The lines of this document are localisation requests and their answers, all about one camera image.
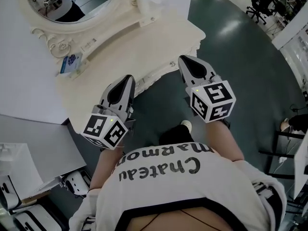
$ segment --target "ornate white mirror frame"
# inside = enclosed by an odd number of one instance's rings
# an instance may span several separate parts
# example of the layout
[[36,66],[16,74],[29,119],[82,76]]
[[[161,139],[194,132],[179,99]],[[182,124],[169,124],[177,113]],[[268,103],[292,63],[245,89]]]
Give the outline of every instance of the ornate white mirror frame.
[[65,56],[77,52],[82,52],[84,61],[111,36],[136,23],[145,26],[160,16],[160,8],[149,0],[108,0],[86,21],[57,23],[34,11],[28,0],[18,2],[31,25],[31,33],[45,39],[57,64],[61,64]]

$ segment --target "white shoe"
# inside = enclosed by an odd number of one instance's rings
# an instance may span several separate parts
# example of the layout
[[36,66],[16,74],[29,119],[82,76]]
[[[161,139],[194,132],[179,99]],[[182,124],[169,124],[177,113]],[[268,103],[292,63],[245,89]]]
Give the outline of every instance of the white shoe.
[[286,118],[281,124],[280,124],[280,130],[284,131],[286,130],[288,127],[290,127],[289,125],[289,119]]
[[186,126],[186,127],[188,128],[188,130],[189,130],[189,133],[192,132],[193,126],[192,126],[192,123],[191,123],[190,121],[188,121],[188,120],[183,120],[183,121],[181,122],[181,125]]

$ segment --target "shoe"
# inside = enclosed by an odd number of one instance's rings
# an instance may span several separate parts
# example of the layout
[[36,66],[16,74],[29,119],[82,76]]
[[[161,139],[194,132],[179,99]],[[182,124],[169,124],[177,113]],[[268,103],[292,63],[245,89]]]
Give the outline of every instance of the shoe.
[[190,121],[188,121],[188,120],[183,120],[183,121],[181,122],[181,125],[186,126],[186,127],[188,128],[188,130],[189,130],[189,133],[192,132],[193,126],[192,126],[192,123],[191,123]]
[[284,131],[286,130],[288,127],[290,127],[289,125],[289,119],[286,118],[281,124],[280,124],[280,130]]

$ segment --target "mirror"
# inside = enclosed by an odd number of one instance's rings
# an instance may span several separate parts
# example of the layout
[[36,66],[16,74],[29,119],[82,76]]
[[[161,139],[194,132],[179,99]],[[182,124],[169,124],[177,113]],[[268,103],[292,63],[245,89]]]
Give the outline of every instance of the mirror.
[[32,9],[58,23],[79,23],[96,16],[109,0],[28,0]]

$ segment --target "black office chair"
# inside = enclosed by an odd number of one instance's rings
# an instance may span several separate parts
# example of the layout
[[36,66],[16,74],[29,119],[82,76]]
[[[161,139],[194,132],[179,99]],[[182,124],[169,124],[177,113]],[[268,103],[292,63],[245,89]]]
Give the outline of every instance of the black office chair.
[[263,24],[266,24],[266,21],[262,18],[261,14],[270,16],[273,14],[273,10],[269,9],[270,3],[273,0],[251,0],[252,7],[247,7],[246,14],[251,13],[251,18],[257,17],[256,23],[259,22],[259,19],[263,21]]

